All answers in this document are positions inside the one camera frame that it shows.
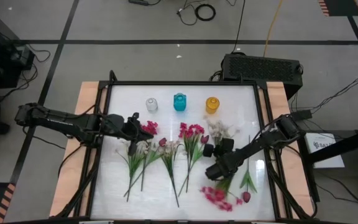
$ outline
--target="orange object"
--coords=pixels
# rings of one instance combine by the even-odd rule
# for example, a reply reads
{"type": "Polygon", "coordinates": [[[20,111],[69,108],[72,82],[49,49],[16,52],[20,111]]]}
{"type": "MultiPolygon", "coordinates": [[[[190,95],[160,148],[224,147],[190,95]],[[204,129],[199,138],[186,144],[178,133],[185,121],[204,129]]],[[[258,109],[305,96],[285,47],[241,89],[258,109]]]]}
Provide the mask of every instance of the orange object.
{"type": "Polygon", "coordinates": [[[209,97],[206,99],[206,112],[209,114],[213,114],[219,108],[219,100],[216,97],[209,97]]]}

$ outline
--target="table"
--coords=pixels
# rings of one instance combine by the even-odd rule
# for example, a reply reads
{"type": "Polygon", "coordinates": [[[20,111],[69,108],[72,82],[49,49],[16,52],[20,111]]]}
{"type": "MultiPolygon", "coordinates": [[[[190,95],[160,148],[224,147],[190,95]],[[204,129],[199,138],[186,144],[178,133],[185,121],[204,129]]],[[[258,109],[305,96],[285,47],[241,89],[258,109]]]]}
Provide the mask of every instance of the table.
{"type": "MultiPolygon", "coordinates": [[[[80,114],[83,111],[87,110],[90,106],[94,105],[98,92],[98,85],[99,82],[82,83],[77,105],[75,108],[75,114],[80,114]]],[[[267,93],[270,98],[273,118],[277,118],[281,114],[287,114],[290,112],[282,82],[268,82],[267,93]]],[[[260,99],[264,98],[262,90],[259,90],[259,95],[260,99]]],[[[103,110],[104,108],[103,98],[105,97],[106,92],[102,94],[101,110],[103,110]]],[[[267,123],[268,116],[264,100],[261,100],[261,105],[263,119],[265,123],[267,123]]],[[[66,146],[65,157],[69,155],[72,151],[74,151],[78,146],[79,142],[76,139],[69,139],[66,146]]],[[[298,145],[296,142],[294,142],[291,146],[298,150],[298,145]]],[[[91,169],[95,152],[95,150],[91,152],[88,166],[89,169],[91,169]]],[[[73,194],[76,192],[80,183],[84,158],[85,149],[79,150],[76,154],[72,155],[72,157],[67,160],[65,165],[63,166],[57,182],[57,188],[55,191],[55,196],[53,198],[50,216],[58,214],[70,201],[73,194]]],[[[294,196],[295,200],[299,203],[303,210],[307,214],[311,215],[313,213],[313,206],[309,195],[305,173],[303,171],[303,164],[301,158],[294,152],[291,152],[289,150],[283,150],[282,163],[288,190],[291,192],[291,194],[294,196]]],[[[86,213],[89,188],[90,187],[88,186],[88,188],[83,194],[80,215],[85,215],[86,213]]],[[[280,216],[286,217],[283,196],[278,187],[276,187],[276,190],[280,216]]]]}

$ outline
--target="blue vase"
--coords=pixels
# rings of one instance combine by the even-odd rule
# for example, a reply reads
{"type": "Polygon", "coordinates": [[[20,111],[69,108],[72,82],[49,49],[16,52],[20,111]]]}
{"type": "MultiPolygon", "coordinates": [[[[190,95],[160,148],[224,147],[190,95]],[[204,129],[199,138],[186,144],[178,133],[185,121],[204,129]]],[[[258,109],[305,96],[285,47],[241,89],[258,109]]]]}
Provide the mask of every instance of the blue vase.
{"type": "Polygon", "coordinates": [[[184,111],[186,109],[186,95],[178,93],[173,96],[173,107],[177,111],[184,111]]]}

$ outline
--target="gray floor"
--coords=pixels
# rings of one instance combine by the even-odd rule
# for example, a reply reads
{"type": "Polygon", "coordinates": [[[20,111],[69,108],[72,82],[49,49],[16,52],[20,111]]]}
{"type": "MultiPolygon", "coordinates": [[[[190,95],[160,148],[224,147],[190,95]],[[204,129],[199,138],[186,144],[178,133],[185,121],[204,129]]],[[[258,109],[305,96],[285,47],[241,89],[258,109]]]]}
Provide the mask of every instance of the gray floor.
{"type": "MultiPolygon", "coordinates": [[[[21,39],[59,40],[73,2],[0,0],[0,18],[21,39]]],[[[226,1],[209,0],[217,10],[215,19],[211,22],[199,21],[191,27],[183,25],[176,15],[176,10],[183,3],[163,0],[154,7],[142,7],[124,0],[80,0],[67,39],[235,39],[242,1],[231,7],[226,1]]],[[[264,40],[277,5],[276,0],[248,0],[239,38],[264,40]]],[[[193,16],[190,12],[183,13],[183,19],[189,22],[194,19],[193,16]]],[[[271,39],[357,40],[346,17],[325,17],[317,1],[312,0],[285,0],[271,39]]],[[[0,182],[9,182],[25,137],[13,122],[17,107],[38,100],[57,49],[57,45],[53,44],[33,47],[50,50],[52,56],[45,63],[36,63],[39,77],[30,88],[12,94],[2,104],[1,119],[11,124],[12,129],[8,135],[0,136],[0,182]]],[[[81,82],[105,80],[110,69],[115,71],[119,80],[207,80],[219,69],[224,54],[232,48],[232,44],[66,44],[45,106],[74,111],[81,82]]],[[[264,50],[263,45],[238,45],[237,48],[255,56],[262,56],[264,50]]],[[[296,59],[303,64],[304,86],[299,91],[298,106],[317,105],[358,77],[358,45],[269,45],[267,56],[296,59]]],[[[358,129],[358,86],[332,100],[314,114],[312,120],[324,129],[358,129]]],[[[44,128],[37,128],[35,135],[61,146],[66,142],[61,134],[44,128]]],[[[53,146],[32,140],[6,222],[48,217],[63,153],[53,146]]],[[[358,196],[358,159],[352,159],[358,158],[358,151],[353,153],[344,156],[349,172],[324,172],[343,180],[358,196]]],[[[340,185],[316,175],[319,185],[338,197],[349,198],[340,185]]],[[[318,218],[358,223],[357,204],[335,200],[320,189],[319,193],[318,218]]]]}

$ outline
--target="yellow cable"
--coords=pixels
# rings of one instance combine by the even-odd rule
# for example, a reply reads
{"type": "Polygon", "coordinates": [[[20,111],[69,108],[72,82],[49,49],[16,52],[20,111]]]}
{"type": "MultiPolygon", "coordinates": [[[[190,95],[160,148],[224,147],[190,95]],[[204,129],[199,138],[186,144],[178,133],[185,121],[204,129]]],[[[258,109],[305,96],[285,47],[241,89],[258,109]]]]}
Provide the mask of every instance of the yellow cable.
{"type": "Polygon", "coordinates": [[[265,44],[265,50],[264,50],[264,57],[265,57],[266,50],[267,50],[267,44],[268,44],[268,42],[269,42],[270,32],[272,31],[273,24],[274,24],[274,22],[276,21],[276,18],[277,18],[277,15],[278,15],[278,11],[280,10],[281,4],[283,4],[283,0],[280,0],[280,3],[279,3],[278,6],[277,6],[276,13],[274,14],[273,21],[272,21],[272,23],[271,23],[271,25],[270,25],[270,28],[269,28],[269,30],[268,30],[268,33],[267,33],[266,44],[265,44]]]}

